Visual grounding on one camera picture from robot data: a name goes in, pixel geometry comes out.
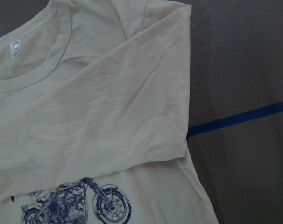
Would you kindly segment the cream long-sleeve printed shirt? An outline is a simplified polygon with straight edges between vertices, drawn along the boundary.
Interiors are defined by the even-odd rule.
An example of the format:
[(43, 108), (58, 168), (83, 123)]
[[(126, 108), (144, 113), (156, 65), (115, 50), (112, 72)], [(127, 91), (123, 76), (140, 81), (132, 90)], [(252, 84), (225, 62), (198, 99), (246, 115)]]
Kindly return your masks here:
[(0, 38), (0, 224), (216, 224), (187, 145), (191, 5), (51, 0)]

